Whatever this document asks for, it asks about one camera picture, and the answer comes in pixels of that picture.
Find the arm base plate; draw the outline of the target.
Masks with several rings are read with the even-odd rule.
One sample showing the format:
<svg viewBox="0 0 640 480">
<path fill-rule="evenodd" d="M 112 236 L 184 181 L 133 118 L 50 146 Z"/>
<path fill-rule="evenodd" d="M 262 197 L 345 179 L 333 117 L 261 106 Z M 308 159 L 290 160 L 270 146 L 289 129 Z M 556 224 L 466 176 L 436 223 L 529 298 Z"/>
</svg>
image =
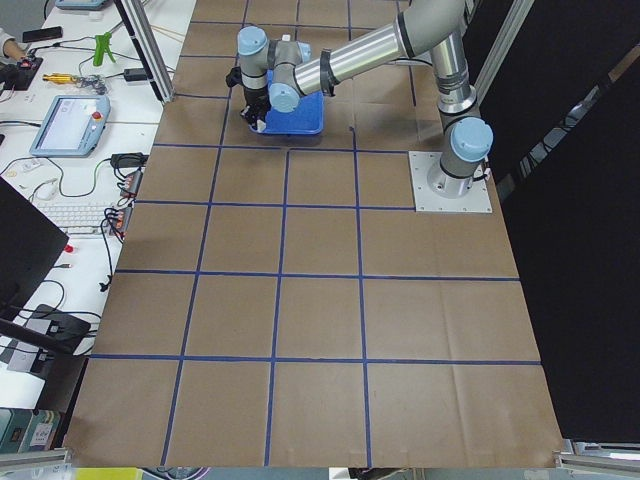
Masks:
<svg viewBox="0 0 640 480">
<path fill-rule="evenodd" d="M 441 152 L 409 151 L 409 170 L 418 213 L 491 214 L 487 178 L 482 165 L 465 179 L 441 169 Z"/>
</svg>

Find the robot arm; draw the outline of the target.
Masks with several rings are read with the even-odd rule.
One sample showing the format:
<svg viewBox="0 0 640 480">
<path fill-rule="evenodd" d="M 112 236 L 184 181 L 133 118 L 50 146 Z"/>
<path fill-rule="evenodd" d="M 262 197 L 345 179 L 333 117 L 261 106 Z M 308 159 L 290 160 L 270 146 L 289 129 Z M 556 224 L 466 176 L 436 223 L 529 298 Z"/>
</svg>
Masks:
<svg viewBox="0 0 640 480">
<path fill-rule="evenodd" d="M 347 79 L 428 52 L 443 134 L 453 151 L 457 125 L 480 116 L 461 36 L 464 10 L 463 1 L 414 1 L 391 23 L 338 49 L 324 49 L 315 59 L 302 42 L 270 40 L 261 28 L 244 27 L 237 34 L 239 65 L 227 74 L 226 84 L 243 88 L 246 106 L 241 116 L 261 132 L 272 109 L 291 113 L 305 96 L 318 91 L 333 96 L 334 88 Z"/>
</svg>

